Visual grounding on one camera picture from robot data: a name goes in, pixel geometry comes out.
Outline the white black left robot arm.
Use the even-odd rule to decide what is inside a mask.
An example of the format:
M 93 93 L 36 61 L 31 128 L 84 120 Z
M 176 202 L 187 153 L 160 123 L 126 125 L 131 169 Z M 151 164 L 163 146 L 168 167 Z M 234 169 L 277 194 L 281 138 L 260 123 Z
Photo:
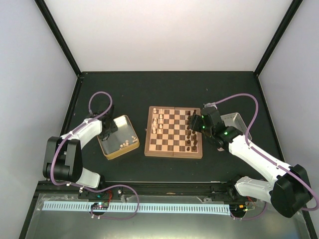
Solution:
M 75 184 L 80 190 L 89 188 L 90 194 L 96 199 L 103 198 L 107 193 L 105 178 L 83 167 L 82 149 L 93 138 L 106 141 L 118 130 L 113 112 L 114 105 L 111 105 L 104 112 L 90 113 L 69 133 L 50 137 L 46 145 L 43 176 L 56 185 Z

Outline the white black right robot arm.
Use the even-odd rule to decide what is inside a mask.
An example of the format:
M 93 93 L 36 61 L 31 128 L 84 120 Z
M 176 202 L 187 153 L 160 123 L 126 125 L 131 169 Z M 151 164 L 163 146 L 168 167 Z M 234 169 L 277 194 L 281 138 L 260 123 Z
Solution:
M 318 199 L 312 190 L 306 170 L 290 166 L 256 146 L 239 129 L 226 126 L 216 107 L 202 108 L 188 113 L 187 126 L 191 131 L 202 133 L 218 149 L 240 158 L 259 172 L 264 180 L 244 176 L 227 187 L 227 196 L 233 201 L 252 197 L 272 204 L 286 218 L 299 210 L 307 210 L 311 199 Z

